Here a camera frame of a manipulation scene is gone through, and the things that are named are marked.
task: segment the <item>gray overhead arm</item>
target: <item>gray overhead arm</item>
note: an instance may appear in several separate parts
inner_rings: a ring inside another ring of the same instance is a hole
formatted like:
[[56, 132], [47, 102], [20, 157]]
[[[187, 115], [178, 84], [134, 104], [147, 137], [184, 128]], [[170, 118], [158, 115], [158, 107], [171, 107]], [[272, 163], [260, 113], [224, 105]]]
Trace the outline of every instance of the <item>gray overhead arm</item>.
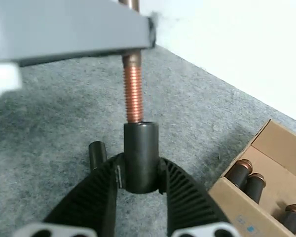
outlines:
[[148, 17], [109, 0], [0, 0], [0, 62], [121, 54], [154, 42]]

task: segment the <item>gray carpet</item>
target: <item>gray carpet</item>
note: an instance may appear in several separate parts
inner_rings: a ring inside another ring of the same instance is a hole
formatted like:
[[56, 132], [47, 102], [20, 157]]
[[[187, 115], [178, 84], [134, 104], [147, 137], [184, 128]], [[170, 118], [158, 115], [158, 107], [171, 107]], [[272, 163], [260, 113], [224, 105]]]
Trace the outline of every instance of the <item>gray carpet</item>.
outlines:
[[[143, 53], [143, 71], [160, 155], [207, 188], [269, 118], [296, 132], [295, 120], [161, 47]], [[123, 151], [120, 57], [22, 73], [24, 88], [0, 98], [0, 237], [42, 220], [88, 174], [90, 142], [104, 141], [109, 156]], [[119, 192], [116, 236], [165, 236], [165, 204], [158, 193]]]

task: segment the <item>blue printed logo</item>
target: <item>blue printed logo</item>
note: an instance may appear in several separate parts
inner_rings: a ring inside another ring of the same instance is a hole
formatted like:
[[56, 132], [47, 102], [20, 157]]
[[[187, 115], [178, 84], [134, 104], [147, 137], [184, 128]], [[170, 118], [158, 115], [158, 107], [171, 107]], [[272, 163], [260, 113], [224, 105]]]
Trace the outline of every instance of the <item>blue printed logo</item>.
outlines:
[[250, 233], [252, 233], [252, 232], [255, 231], [255, 228], [254, 228], [253, 226], [249, 226], [249, 227], [247, 228], [247, 231], [250, 232]]

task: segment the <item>open cardboard box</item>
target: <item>open cardboard box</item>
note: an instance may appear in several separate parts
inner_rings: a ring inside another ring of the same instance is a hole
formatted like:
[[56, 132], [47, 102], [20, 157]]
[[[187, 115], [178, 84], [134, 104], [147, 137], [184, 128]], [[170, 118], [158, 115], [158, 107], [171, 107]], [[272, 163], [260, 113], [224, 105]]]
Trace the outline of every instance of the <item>open cardboard box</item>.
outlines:
[[[259, 205], [224, 176], [239, 159], [266, 180]], [[243, 237], [293, 237], [277, 219], [296, 203], [296, 135], [268, 121], [209, 191]]]

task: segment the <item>black metal tube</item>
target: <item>black metal tube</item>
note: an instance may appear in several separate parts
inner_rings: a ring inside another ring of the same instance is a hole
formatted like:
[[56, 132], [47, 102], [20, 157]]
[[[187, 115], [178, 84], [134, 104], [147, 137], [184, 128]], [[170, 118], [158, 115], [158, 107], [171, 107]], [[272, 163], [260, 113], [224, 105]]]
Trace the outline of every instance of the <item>black metal tube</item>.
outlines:
[[252, 164], [247, 159], [238, 160], [225, 177], [238, 188], [243, 189], [247, 177], [252, 172]]
[[285, 209], [285, 215], [280, 222], [294, 235], [296, 235], [296, 204], [289, 205]]
[[264, 177], [261, 174], [254, 173], [249, 175], [247, 184], [244, 188], [244, 193], [258, 204], [265, 185], [266, 182]]
[[125, 189], [145, 194], [158, 189], [158, 124], [124, 124]]
[[96, 169], [102, 163], [107, 161], [108, 155], [103, 142], [92, 142], [89, 145], [90, 169]]

